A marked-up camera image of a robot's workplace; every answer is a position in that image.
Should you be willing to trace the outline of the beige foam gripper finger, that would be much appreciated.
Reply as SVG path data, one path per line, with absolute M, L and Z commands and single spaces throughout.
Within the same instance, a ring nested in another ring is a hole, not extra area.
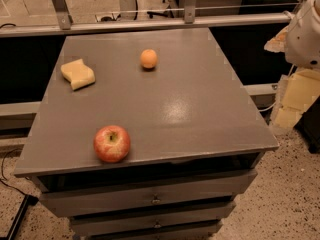
M 273 38 L 266 42 L 264 49 L 273 53 L 284 52 L 287 32 L 288 27 L 284 27 Z

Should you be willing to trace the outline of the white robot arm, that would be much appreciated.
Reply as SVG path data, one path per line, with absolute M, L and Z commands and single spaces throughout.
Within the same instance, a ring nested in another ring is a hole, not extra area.
M 307 0 L 291 21 L 264 49 L 285 54 L 285 59 L 297 67 L 320 69 L 320 0 Z

